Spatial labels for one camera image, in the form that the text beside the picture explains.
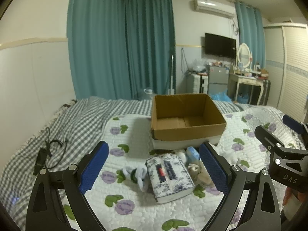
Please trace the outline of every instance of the dresser drawer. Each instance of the dresser drawer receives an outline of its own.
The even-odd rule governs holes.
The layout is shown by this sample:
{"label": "dresser drawer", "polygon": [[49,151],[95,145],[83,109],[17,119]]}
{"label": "dresser drawer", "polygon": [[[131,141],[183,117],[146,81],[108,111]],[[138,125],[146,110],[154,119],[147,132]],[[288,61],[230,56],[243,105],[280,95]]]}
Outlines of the dresser drawer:
{"label": "dresser drawer", "polygon": [[255,79],[242,78],[242,83],[245,83],[245,84],[256,84],[257,81]]}

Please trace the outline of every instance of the table leg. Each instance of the table leg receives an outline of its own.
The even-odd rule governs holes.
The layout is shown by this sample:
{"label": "table leg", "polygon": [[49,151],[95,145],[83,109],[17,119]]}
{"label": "table leg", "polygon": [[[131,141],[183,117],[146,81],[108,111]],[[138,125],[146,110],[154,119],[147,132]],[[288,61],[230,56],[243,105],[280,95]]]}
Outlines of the table leg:
{"label": "table leg", "polygon": [[235,93],[235,101],[238,100],[238,89],[239,89],[240,83],[237,82],[237,86],[236,86],[236,93]]}
{"label": "table leg", "polygon": [[253,91],[254,91],[254,86],[252,85],[251,93],[250,93],[250,99],[249,99],[249,104],[251,104],[251,99],[252,99]]}
{"label": "table leg", "polygon": [[261,98],[262,98],[262,95],[263,95],[263,84],[262,84],[262,86],[260,86],[260,88],[261,88],[261,91],[260,91],[260,95],[259,95],[259,99],[258,99],[257,105],[260,104],[260,101],[261,101]]}

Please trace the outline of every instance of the green leaf print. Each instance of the green leaf print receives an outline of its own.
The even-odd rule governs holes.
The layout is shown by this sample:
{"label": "green leaf print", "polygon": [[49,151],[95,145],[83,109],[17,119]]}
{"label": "green leaf print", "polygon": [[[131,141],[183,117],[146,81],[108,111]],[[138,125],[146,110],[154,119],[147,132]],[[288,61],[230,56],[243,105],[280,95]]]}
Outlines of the green leaf print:
{"label": "green leaf print", "polygon": [[173,220],[173,228],[178,228],[179,226],[188,226],[188,221],[182,221],[182,220]]}
{"label": "green leaf print", "polygon": [[119,227],[119,228],[113,229],[112,231],[136,231],[136,230],[127,228],[127,227]]}
{"label": "green leaf print", "polygon": [[238,143],[238,144],[245,145],[245,143],[242,141],[241,138],[234,138],[233,141],[236,142],[236,143]]}
{"label": "green leaf print", "polygon": [[205,193],[203,191],[204,191],[204,188],[200,184],[198,184],[193,190],[193,194],[199,198],[204,198]]}
{"label": "green leaf print", "polygon": [[116,171],[116,173],[118,174],[116,177],[117,177],[117,179],[118,179],[118,183],[122,183],[125,179],[126,179],[126,177],[125,177],[125,175],[123,174],[123,171],[122,170],[117,170]]}
{"label": "green leaf print", "polygon": [[70,206],[67,205],[67,204],[64,204],[63,208],[64,208],[64,212],[67,214],[67,216],[68,216],[72,221],[75,221],[76,218],[75,218],[75,216],[74,216],[74,214],[73,214],[73,211],[72,211],[72,209],[70,208]]}
{"label": "green leaf print", "polygon": [[172,228],[177,229],[179,226],[188,226],[188,225],[189,225],[188,221],[170,219],[169,221],[165,221],[163,225],[161,226],[161,228],[164,231],[168,231]]}
{"label": "green leaf print", "polygon": [[126,144],[119,144],[118,147],[123,149],[125,151],[125,153],[128,153],[128,151],[129,151],[129,146],[126,145]]}
{"label": "green leaf print", "polygon": [[247,122],[247,120],[245,119],[245,116],[242,116],[242,122]]}
{"label": "green leaf print", "polygon": [[268,128],[269,128],[269,125],[270,125],[270,123],[268,122],[267,124],[264,125],[264,127],[265,127],[266,129],[268,129]]}
{"label": "green leaf print", "polygon": [[127,125],[121,125],[120,128],[121,128],[121,134],[124,134],[126,132],[126,130],[128,129],[128,126]]}
{"label": "green leaf print", "polygon": [[121,200],[123,198],[123,195],[107,195],[105,198],[105,205],[107,207],[112,207],[114,203],[117,203],[118,200]]}
{"label": "green leaf print", "polygon": [[245,161],[245,160],[241,160],[241,165],[242,166],[246,166],[246,167],[250,167],[249,163],[247,161]]}
{"label": "green leaf print", "polygon": [[156,153],[155,153],[155,149],[152,149],[152,150],[149,152],[149,154],[150,154],[151,156],[155,155],[155,154],[156,154]]}
{"label": "green leaf print", "polygon": [[244,134],[247,134],[248,132],[250,132],[250,129],[247,129],[247,128],[244,128],[244,129],[243,129],[243,133],[244,133]]}

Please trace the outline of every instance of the television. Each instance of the television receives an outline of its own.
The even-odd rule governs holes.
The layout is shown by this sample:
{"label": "television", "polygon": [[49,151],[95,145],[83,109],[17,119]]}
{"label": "television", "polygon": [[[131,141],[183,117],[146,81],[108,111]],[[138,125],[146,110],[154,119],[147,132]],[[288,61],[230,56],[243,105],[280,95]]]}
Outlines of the television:
{"label": "television", "polygon": [[224,36],[205,33],[205,54],[236,58],[236,40]]}

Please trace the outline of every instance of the oval mirror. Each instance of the oval mirror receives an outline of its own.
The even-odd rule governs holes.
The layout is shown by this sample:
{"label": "oval mirror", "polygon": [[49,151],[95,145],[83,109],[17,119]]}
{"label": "oval mirror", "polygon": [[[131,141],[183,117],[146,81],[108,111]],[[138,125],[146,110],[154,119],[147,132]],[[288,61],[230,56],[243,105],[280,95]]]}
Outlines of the oval mirror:
{"label": "oval mirror", "polygon": [[242,64],[243,68],[249,67],[251,63],[251,59],[252,59],[252,55],[251,55],[249,47],[247,46],[246,43],[242,43],[239,46],[238,53],[237,53],[238,66],[240,67],[241,66],[240,64]]}

